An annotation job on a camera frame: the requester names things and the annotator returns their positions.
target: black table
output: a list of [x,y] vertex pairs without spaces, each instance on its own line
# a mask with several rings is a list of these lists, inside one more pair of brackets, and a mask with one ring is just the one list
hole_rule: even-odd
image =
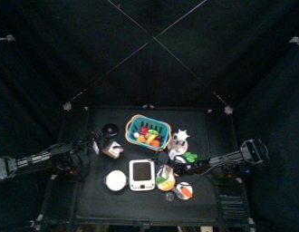
[[156,158],[154,150],[126,139],[126,124],[136,114],[168,122],[172,132],[187,130],[188,151],[199,154],[199,160],[239,149],[232,116],[220,110],[90,107],[68,111],[59,141],[75,140],[86,131],[102,130],[107,123],[115,123],[120,128],[115,140],[124,146],[124,154],[112,159],[86,150],[82,154],[86,157],[83,176],[50,180],[43,208],[44,225],[66,224],[70,228],[87,223],[142,227],[212,226],[220,231],[228,227],[243,227],[244,231],[250,231],[246,189],[238,181],[222,187],[200,175],[176,178],[176,183],[192,183],[194,198],[175,198],[172,202],[166,200],[166,192],[158,188],[143,192],[132,191],[128,186],[118,192],[110,190],[104,178],[114,170],[122,170],[128,176],[130,160]]

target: white bowl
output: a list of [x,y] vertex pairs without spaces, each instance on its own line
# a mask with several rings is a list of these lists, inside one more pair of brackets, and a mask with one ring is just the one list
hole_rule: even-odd
[[104,178],[104,182],[112,191],[122,190],[128,183],[127,176],[120,170],[112,171]]

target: black curtain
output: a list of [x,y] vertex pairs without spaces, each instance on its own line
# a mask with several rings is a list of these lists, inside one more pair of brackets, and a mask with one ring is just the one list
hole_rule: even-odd
[[299,45],[236,108],[242,141],[260,138],[270,158],[255,166],[250,196],[258,231],[299,231]]
[[[0,35],[7,31],[0,28]],[[0,41],[0,158],[32,156],[56,142],[63,106],[14,43]],[[0,185],[0,231],[28,231],[46,193],[47,176]]]

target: teal basket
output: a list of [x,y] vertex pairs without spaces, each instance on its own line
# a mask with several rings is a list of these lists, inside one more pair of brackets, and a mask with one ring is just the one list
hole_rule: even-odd
[[[142,127],[148,127],[150,130],[156,130],[159,134],[163,136],[162,146],[154,147],[150,144],[140,142],[136,140],[134,134],[135,132],[140,132]],[[167,122],[154,120],[140,114],[135,115],[130,122],[126,124],[126,139],[151,150],[164,150],[171,139],[172,139],[172,128]]]

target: orange ball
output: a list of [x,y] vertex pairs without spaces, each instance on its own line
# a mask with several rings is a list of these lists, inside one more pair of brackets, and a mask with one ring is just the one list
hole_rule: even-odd
[[162,142],[158,141],[158,140],[154,140],[150,145],[154,146],[154,147],[160,147],[162,146]]

